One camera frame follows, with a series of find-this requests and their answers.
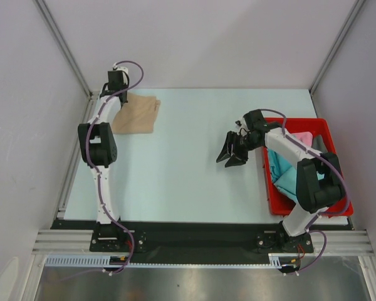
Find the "beige t shirt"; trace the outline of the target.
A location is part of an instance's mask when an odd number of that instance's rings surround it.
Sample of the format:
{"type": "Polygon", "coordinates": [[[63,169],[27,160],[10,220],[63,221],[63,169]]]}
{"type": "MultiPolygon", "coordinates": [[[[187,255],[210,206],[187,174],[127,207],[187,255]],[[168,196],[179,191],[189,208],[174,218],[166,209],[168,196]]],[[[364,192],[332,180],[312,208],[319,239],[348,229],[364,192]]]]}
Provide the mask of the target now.
{"type": "Polygon", "coordinates": [[[127,103],[117,112],[112,122],[115,135],[151,134],[161,101],[155,96],[127,94],[127,103]]]}

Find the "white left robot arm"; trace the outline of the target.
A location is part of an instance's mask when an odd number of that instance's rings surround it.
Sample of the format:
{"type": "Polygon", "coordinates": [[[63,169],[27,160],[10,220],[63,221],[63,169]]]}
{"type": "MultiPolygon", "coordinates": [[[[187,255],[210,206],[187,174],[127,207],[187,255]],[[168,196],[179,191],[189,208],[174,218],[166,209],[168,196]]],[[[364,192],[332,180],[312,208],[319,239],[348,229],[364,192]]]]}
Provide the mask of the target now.
{"type": "Polygon", "coordinates": [[[110,70],[108,82],[99,94],[97,111],[77,128],[81,157],[91,170],[98,205],[92,244],[98,246],[104,243],[114,251],[125,246],[126,232],[118,225],[120,214],[110,192],[111,166],[118,156],[112,132],[112,113],[120,110],[127,101],[125,90],[129,84],[127,68],[114,67],[110,70]]]}

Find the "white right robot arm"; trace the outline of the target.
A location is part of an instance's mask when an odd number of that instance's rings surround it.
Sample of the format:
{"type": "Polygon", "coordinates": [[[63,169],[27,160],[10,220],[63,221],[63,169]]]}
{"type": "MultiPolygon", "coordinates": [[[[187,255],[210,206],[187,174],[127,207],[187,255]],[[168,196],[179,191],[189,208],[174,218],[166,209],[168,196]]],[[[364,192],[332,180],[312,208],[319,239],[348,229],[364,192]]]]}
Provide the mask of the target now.
{"type": "Polygon", "coordinates": [[[238,129],[226,134],[216,161],[223,162],[225,167],[243,166],[249,152],[264,147],[281,155],[295,168],[298,202],[280,222],[276,234],[277,246],[283,251],[292,251],[319,217],[348,198],[348,188],[336,154],[307,146],[289,133],[285,122],[268,122],[264,112],[263,108],[252,110],[236,121],[238,129]]]}

